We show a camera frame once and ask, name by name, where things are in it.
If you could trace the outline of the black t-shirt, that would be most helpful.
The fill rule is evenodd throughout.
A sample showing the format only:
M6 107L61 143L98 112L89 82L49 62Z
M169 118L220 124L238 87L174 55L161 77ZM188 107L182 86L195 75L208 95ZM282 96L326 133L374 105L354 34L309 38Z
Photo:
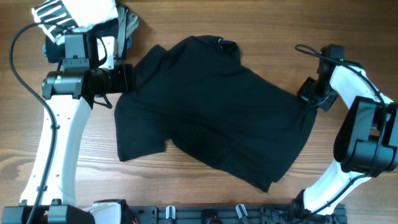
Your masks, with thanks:
M133 75L135 90L114 111L120 161L163 152L169 140L267 192L302 151L317 116L243 66L238 45L217 36L156 45Z

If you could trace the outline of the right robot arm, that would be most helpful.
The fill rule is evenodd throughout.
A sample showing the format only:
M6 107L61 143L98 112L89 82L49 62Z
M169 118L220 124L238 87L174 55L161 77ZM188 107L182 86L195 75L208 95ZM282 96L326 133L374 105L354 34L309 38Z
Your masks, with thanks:
M296 220L319 220L357 186L397 167L397 103L382 94L360 65L337 65L320 74L348 114L336 136L334 159L323 175L290 206Z

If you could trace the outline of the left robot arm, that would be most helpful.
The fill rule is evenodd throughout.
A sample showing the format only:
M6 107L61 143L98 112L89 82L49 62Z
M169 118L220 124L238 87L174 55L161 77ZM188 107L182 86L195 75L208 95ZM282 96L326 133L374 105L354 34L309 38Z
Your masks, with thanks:
M112 36L66 35L65 59L42 82L44 123L30 179L2 223L137 223L122 199L76 207L78 154L95 97L133 89L132 67L116 65L116 54Z

